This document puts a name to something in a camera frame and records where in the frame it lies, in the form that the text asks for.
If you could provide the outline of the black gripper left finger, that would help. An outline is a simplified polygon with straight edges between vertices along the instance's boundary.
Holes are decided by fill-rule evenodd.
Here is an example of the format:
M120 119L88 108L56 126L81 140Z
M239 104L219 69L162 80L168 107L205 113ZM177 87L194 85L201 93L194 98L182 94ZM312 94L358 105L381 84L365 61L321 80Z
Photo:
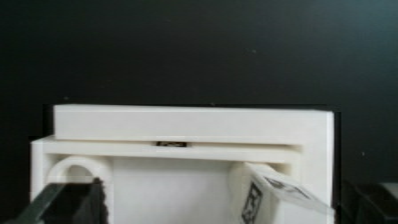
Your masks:
M111 224L106 186L90 183L50 183L13 224Z

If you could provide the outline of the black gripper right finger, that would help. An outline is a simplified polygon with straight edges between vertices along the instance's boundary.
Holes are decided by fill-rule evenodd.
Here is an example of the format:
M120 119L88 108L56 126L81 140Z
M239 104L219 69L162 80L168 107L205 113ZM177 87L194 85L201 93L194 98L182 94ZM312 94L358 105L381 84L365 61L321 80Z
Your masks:
M398 183L344 182L340 224L398 224Z

